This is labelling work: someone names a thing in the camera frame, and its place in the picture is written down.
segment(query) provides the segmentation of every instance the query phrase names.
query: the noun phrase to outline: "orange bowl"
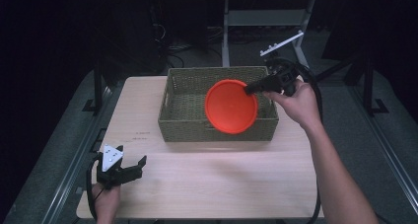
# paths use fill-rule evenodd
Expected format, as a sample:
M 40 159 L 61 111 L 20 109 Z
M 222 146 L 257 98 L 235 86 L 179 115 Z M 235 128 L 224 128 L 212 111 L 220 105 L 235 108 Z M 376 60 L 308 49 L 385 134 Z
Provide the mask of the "orange bowl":
M 226 79 L 209 89 L 205 98 L 205 113 L 216 129 L 237 134 L 246 131 L 255 122 L 257 98 L 247 95 L 245 86 L 242 81 Z

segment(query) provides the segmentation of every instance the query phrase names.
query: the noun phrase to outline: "table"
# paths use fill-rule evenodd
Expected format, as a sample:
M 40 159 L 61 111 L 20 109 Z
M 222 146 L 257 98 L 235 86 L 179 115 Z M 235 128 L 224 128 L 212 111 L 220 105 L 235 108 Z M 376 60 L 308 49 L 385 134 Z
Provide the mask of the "table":
M 103 145 L 124 145 L 123 168 L 148 156 L 143 178 L 122 186 L 117 217 L 312 216 L 316 184 L 309 140 L 280 106 L 271 142 L 166 143 L 158 126 L 166 80 L 166 76 L 127 79 L 104 137 Z M 85 192 L 77 215 L 92 218 Z

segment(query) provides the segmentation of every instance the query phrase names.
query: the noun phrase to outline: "woven basket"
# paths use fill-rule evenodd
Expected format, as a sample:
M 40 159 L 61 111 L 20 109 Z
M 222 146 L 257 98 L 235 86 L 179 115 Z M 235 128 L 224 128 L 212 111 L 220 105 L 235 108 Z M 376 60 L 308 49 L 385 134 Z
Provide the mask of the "woven basket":
M 267 75 L 266 67 L 170 69 L 163 95 L 159 127 L 166 142 L 270 141 L 279 120 L 274 103 L 257 95 L 258 111 L 254 124 L 239 134 L 223 133 L 206 117 L 206 93 L 223 79 L 245 83 Z

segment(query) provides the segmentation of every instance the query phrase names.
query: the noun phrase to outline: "metal stand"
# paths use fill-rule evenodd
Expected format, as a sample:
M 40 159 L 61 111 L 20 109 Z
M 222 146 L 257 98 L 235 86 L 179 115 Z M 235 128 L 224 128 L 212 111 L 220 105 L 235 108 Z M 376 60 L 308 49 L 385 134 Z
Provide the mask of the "metal stand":
M 83 112 L 94 112 L 93 115 L 96 116 L 102 108 L 103 98 L 102 98 L 102 74 L 99 63 L 95 65 L 93 70 L 94 79 L 95 79 L 95 99 L 87 100 L 86 104 L 83 107 Z
M 229 0 L 225 0 L 224 9 L 224 40 L 222 42 L 222 66 L 230 67 L 228 49 L 228 26 L 298 26 L 304 33 L 310 22 L 314 0 L 310 0 L 306 9 L 302 10 L 230 10 Z M 298 61 L 308 66 L 302 51 L 303 37 L 293 41 Z
M 316 75 L 317 82 L 325 79 L 333 73 L 341 70 L 347 66 L 350 66 L 347 74 L 344 77 L 344 83 L 347 86 L 358 85 L 361 77 L 364 75 L 364 86 L 363 86 L 363 107 L 370 116 L 374 116 L 375 113 L 387 113 L 388 110 L 380 99 L 375 99 L 378 108 L 373 108 L 372 97 L 373 97 L 373 58 L 368 55 L 362 55 L 361 53 L 354 54 L 348 59 L 332 66 L 331 68 L 323 71 Z

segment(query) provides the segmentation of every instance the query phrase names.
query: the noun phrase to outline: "person's right hand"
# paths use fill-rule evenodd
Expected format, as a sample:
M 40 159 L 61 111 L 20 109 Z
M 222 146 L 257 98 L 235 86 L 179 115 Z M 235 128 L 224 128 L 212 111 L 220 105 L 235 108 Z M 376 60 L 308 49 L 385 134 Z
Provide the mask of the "person's right hand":
M 313 88 L 299 79 L 295 81 L 295 88 L 296 92 L 292 97 L 276 92 L 264 92 L 263 95 L 277 102 L 301 128 L 317 126 L 321 121 Z
M 114 222 L 117 207 L 120 202 L 120 186 L 112 187 L 111 190 L 104 189 L 100 183 L 93 186 L 93 197 L 95 198 L 95 209 L 98 215 L 98 224 L 110 224 Z

